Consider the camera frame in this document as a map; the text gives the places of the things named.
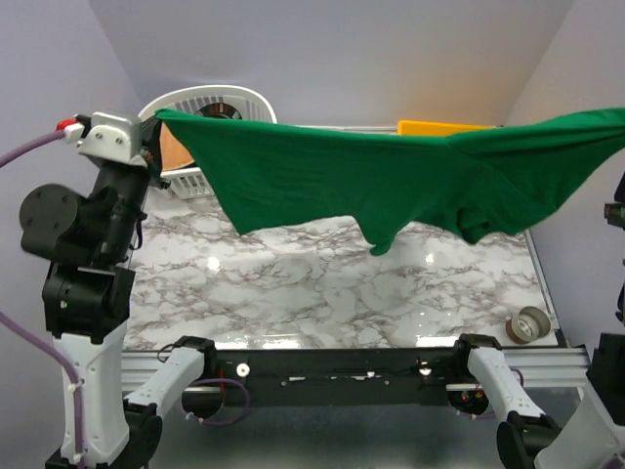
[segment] white wall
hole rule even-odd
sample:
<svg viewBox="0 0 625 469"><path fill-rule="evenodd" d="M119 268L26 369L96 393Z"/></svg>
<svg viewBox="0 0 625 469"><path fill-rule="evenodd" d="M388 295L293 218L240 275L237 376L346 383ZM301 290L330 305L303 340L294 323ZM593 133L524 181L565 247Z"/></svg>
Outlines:
<svg viewBox="0 0 625 469"><path fill-rule="evenodd" d="M572 0L91 0L144 103L249 86L286 123L502 124Z"/></svg>
<svg viewBox="0 0 625 469"><path fill-rule="evenodd" d="M87 2L0 3L0 153L76 112L137 111L139 101ZM34 188L57 182L87 192L95 167L51 144L0 171L0 310L44 332L47 264L20 249L18 213ZM43 467L63 439L61 369L0 327L0 466Z"/></svg>
<svg viewBox="0 0 625 469"><path fill-rule="evenodd" d="M624 24L623 0L577 0L508 123L625 106ZM602 331L625 332L613 315L625 277L625 234L603 216L624 171L621 151L532 230L564 334L573 344L596 344Z"/></svg>

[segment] green t-shirt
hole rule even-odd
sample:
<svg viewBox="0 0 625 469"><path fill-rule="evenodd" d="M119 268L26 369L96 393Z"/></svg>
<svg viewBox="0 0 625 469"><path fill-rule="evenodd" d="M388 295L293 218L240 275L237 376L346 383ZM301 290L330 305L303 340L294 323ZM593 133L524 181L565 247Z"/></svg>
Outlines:
<svg viewBox="0 0 625 469"><path fill-rule="evenodd" d="M411 221L476 243L549 217L625 147L625 108L449 137L307 129L156 113L202 170L236 230L352 215L371 253Z"/></svg>

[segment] white laundry basket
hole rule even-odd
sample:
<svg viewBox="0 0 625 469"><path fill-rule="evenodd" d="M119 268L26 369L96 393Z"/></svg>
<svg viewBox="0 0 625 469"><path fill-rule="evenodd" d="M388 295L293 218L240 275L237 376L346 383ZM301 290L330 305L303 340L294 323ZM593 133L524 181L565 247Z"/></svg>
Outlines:
<svg viewBox="0 0 625 469"><path fill-rule="evenodd" d="M234 107L243 120L276 123L270 103L259 93L241 86L205 85L173 91L155 99L139 113L141 120L152 117L159 109L169 108L196 114L213 103ZM213 193L199 168L164 171L162 178L171 181L169 191L179 198L197 198Z"/></svg>

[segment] yellow box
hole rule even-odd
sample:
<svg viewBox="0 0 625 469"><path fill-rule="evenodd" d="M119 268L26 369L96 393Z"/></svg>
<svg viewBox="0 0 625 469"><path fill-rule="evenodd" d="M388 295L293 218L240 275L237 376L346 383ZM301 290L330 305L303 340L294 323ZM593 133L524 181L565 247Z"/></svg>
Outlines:
<svg viewBox="0 0 625 469"><path fill-rule="evenodd" d="M426 122L422 120L401 120L397 125L400 135L428 135L444 137L446 135L469 132L471 130L492 129L492 125L447 124L444 122Z"/></svg>

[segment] marble surface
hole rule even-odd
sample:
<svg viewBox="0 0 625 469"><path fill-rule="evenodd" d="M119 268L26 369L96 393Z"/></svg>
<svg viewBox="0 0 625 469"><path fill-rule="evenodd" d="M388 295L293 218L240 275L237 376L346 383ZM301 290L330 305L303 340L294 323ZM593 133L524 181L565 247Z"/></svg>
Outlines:
<svg viewBox="0 0 625 469"><path fill-rule="evenodd" d="M470 246L414 223L374 257L351 217L239 236L214 196L156 191L146 213L127 350L181 335L222 349L448 345L462 332L513 345L506 318L547 310L524 235Z"/></svg>

